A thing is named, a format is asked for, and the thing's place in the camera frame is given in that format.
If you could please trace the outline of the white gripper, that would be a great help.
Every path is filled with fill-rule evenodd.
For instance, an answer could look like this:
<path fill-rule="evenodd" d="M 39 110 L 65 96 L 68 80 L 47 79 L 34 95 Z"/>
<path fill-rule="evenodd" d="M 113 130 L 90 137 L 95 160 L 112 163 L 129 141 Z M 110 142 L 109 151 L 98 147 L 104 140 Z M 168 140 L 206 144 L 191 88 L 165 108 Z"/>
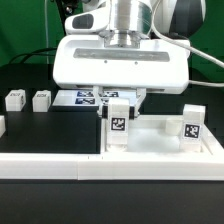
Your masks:
<path fill-rule="evenodd" d="M 93 87 L 98 115 L 108 118 L 103 88 L 133 88 L 129 118 L 139 116 L 146 90 L 179 94 L 189 81 L 188 53 L 162 39 L 152 39 L 150 16 L 82 13 L 65 21 L 53 68 L 62 88 Z"/>

